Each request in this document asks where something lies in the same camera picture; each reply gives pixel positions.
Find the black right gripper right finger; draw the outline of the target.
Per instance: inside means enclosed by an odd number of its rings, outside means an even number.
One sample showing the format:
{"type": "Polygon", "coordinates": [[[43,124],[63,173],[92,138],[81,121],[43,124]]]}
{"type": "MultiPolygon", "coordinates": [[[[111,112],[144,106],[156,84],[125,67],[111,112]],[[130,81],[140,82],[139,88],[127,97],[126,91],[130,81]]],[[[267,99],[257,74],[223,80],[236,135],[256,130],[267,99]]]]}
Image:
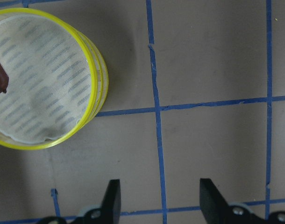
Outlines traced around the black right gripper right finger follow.
{"type": "Polygon", "coordinates": [[[285,224],[285,211],[261,218],[244,203],[228,203],[210,178],[199,180],[199,206],[208,224],[285,224]]]}

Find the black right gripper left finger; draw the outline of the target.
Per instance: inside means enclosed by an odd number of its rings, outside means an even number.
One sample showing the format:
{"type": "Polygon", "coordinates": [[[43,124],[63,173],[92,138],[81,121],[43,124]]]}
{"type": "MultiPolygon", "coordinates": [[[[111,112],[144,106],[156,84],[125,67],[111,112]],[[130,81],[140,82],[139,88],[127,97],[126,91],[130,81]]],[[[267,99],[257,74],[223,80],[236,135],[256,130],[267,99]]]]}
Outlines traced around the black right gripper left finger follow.
{"type": "Polygon", "coordinates": [[[121,216],[121,185],[110,180],[100,208],[90,209],[74,220],[75,224],[118,224],[121,216]]]}

